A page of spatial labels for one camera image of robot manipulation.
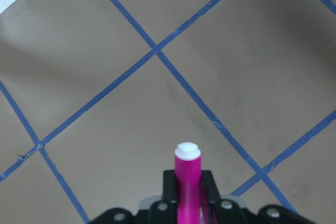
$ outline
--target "white cap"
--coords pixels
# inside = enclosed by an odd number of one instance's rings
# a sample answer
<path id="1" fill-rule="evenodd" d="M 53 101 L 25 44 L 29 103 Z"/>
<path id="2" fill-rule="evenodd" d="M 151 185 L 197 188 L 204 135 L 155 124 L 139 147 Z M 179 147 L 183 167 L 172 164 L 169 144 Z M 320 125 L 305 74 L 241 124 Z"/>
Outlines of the white cap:
<path id="1" fill-rule="evenodd" d="M 197 159 L 201 155 L 201 151 L 198 149 L 197 144 L 185 142 L 177 146 L 175 155 L 179 159 L 191 161 Z"/>

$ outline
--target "gray floor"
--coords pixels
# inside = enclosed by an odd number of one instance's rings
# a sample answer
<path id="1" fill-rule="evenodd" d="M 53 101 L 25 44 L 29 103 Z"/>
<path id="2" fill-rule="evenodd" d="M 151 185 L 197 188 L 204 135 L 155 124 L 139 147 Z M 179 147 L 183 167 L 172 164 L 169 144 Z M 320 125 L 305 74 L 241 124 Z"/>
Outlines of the gray floor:
<path id="1" fill-rule="evenodd" d="M 159 43 L 210 0 L 119 1 Z M 109 0 L 17 0 L 0 29 L 1 82 L 40 140 L 150 51 Z M 162 50 L 260 167 L 307 140 L 269 177 L 317 223 L 336 217 L 335 46 L 336 17 L 319 0 L 222 0 Z M 0 114 L 4 173 L 34 143 L 2 94 Z M 255 174 L 154 56 L 44 150 L 92 219 L 159 195 L 184 141 L 223 194 Z M 37 152 L 0 197 L 2 223 L 83 223 Z M 279 204 L 262 181 L 241 197 L 255 212 Z"/>

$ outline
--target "screw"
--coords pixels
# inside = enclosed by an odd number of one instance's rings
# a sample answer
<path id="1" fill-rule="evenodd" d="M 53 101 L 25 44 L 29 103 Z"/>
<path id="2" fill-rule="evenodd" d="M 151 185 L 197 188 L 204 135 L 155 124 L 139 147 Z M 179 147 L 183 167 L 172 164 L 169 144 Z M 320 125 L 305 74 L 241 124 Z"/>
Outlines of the screw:
<path id="1" fill-rule="evenodd" d="M 279 218 L 280 217 L 280 212 L 273 207 L 268 208 L 266 213 L 269 217 L 272 217 L 272 218 Z"/>
<path id="2" fill-rule="evenodd" d="M 125 214 L 119 212 L 113 216 L 114 221 L 122 221 L 125 218 Z"/>
<path id="3" fill-rule="evenodd" d="M 221 203 L 221 207 L 229 210 L 229 209 L 232 209 L 233 205 L 232 205 L 231 201 L 223 200 L 222 203 Z"/>
<path id="4" fill-rule="evenodd" d="M 160 210 L 160 211 L 166 211 L 167 208 L 168 208 L 168 205 L 167 205 L 167 203 L 165 203 L 165 202 L 160 202 L 160 203 L 158 204 L 158 210 Z"/>

